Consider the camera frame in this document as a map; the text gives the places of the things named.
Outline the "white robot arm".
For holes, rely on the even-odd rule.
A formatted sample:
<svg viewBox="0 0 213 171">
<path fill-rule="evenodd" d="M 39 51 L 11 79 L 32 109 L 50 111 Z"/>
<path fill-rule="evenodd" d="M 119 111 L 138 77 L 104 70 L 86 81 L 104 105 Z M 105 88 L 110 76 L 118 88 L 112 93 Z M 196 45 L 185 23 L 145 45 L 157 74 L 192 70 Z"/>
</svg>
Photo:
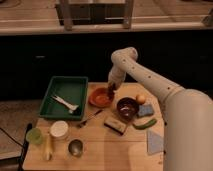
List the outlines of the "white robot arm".
<svg viewBox="0 0 213 171">
<path fill-rule="evenodd" d="M 136 62 L 127 47 L 111 55 L 108 83 L 119 88 L 129 74 L 160 101 L 164 119 L 163 171 L 213 171 L 213 100 Z"/>
</svg>

